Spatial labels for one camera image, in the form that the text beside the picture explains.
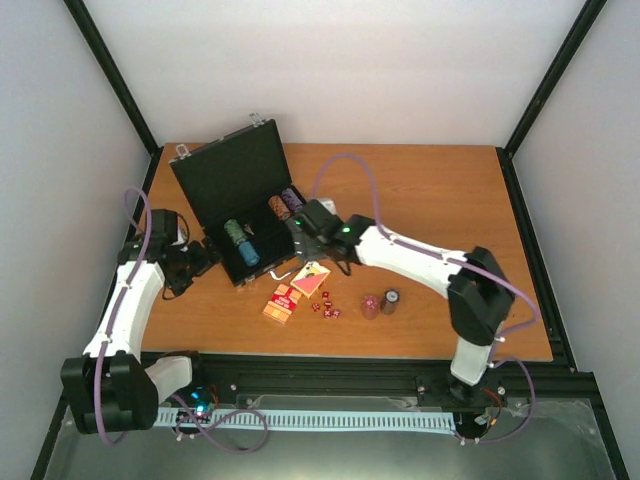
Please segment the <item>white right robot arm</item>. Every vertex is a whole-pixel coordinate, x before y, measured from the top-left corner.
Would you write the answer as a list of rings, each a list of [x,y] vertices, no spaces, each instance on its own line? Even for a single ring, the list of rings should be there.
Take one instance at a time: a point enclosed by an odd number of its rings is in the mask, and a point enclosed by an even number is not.
[[[330,201],[307,202],[289,225],[304,254],[332,260],[347,276],[353,264],[375,267],[424,285],[447,300],[458,340],[450,373],[442,383],[461,404],[475,399],[515,299],[490,251],[436,248],[386,230],[362,215],[344,221]]]

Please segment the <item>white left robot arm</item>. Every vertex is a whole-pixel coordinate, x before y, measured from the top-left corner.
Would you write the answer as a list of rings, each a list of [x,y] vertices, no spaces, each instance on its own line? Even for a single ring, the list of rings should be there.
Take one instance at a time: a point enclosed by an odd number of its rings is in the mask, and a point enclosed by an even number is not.
[[[116,282],[97,332],[79,357],[61,369],[63,392],[82,434],[148,430],[161,403],[176,393],[186,402],[208,390],[200,355],[169,353],[141,363],[148,319],[159,293],[180,295],[212,266],[197,241],[182,246],[128,242],[117,258]]]

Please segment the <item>brown green poker chip stack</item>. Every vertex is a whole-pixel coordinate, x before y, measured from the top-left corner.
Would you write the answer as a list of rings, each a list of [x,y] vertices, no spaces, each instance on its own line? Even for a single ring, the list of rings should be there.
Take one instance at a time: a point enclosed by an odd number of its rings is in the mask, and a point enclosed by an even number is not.
[[[395,289],[386,290],[380,302],[380,311],[385,315],[393,314],[399,304],[400,294]]]

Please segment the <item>green yellow poker chip stack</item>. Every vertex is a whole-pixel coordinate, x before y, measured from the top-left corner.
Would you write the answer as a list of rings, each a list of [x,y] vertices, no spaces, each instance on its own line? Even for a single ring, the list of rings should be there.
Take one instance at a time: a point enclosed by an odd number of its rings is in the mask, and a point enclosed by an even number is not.
[[[247,240],[246,233],[237,220],[227,220],[224,223],[223,228],[234,245],[238,246]]]

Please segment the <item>blue poker chip stack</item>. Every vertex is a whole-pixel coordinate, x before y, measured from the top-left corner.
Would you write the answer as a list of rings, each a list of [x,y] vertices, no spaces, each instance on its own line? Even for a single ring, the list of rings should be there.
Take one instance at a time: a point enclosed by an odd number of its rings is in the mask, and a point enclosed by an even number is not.
[[[249,241],[238,245],[238,252],[247,266],[255,266],[260,262],[260,256]]]

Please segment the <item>ace of spades card box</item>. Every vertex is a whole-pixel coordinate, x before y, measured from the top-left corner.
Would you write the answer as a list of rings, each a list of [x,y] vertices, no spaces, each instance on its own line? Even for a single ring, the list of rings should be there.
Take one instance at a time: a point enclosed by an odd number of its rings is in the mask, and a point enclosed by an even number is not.
[[[306,298],[311,298],[324,284],[331,271],[318,263],[311,261],[306,263],[296,276],[291,280],[290,286],[300,292]]]

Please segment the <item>pink red poker chip stack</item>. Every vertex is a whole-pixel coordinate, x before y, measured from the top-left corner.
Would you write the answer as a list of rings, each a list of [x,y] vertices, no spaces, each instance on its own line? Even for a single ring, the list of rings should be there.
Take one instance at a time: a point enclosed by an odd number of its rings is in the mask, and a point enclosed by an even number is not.
[[[361,313],[368,320],[373,320],[378,316],[379,299],[376,295],[365,295],[362,298]]]

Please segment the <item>purple poker chip stack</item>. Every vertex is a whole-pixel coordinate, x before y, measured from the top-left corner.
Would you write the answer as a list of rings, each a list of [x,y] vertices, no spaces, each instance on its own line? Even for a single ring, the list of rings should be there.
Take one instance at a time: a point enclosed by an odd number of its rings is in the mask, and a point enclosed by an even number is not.
[[[304,199],[291,187],[284,189],[280,197],[292,213],[297,213],[304,207]]]

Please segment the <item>orange red poker chip stack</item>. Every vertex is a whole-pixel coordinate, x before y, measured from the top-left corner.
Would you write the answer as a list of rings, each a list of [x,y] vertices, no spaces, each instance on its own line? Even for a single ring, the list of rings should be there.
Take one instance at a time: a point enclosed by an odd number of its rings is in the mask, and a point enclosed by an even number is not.
[[[274,195],[270,197],[268,205],[279,220],[286,221],[291,217],[290,209],[280,196]]]

